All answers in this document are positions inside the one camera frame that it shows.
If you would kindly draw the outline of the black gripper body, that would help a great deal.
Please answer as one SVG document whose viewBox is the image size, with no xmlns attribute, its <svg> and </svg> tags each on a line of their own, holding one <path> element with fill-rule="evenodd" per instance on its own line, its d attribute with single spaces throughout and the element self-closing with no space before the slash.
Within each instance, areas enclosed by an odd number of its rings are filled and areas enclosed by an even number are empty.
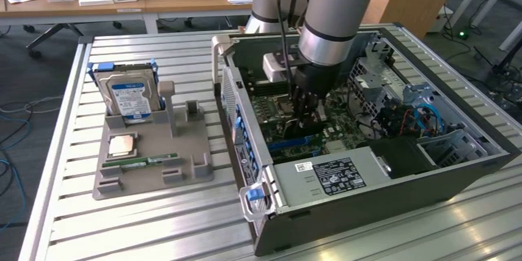
<svg viewBox="0 0 522 261">
<path fill-rule="evenodd" d="M 334 88 L 338 75 L 340 64 L 330 66 L 305 64 L 298 66 L 294 75 L 297 95 L 313 95 L 325 98 Z"/>
</svg>

